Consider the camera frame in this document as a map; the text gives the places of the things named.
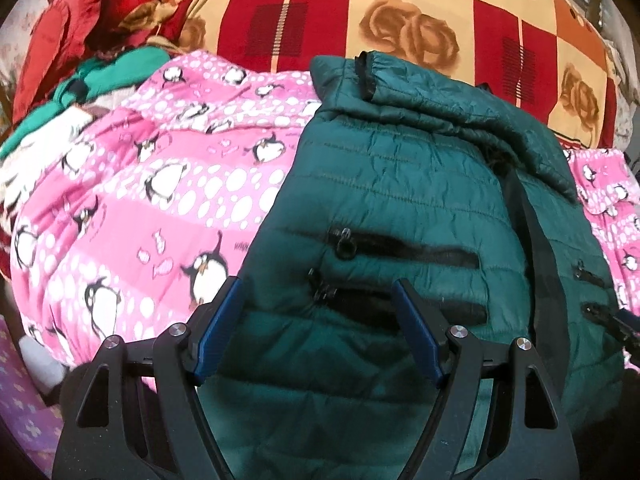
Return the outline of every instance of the black zipper strip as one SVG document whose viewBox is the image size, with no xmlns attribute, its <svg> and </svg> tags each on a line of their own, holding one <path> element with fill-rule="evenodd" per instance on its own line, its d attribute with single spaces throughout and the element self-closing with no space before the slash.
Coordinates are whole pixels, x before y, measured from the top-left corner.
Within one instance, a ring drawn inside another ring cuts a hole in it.
<svg viewBox="0 0 640 480">
<path fill-rule="evenodd" d="M 465 269 L 480 268 L 478 255 L 459 247 L 407 244 L 398 238 L 356 232 L 348 227 L 329 229 L 327 242 L 341 260 L 353 260 L 358 254 L 365 254 Z"/>
<path fill-rule="evenodd" d="M 607 288 L 601 277 L 584 268 L 584 262 L 582 260 L 578 260 L 578 264 L 574 266 L 574 276 L 581 282 L 591 283 L 591 285 L 599 286 L 600 288 Z"/>
<path fill-rule="evenodd" d="M 389 332 L 400 327 L 396 311 L 391 305 L 391 292 L 386 288 L 355 283 L 328 282 L 317 269 L 308 274 L 314 301 L 342 314 L 357 323 Z M 439 309 L 451 324 L 478 326 L 486 324 L 486 308 L 463 300 L 424 298 Z"/>
</svg>

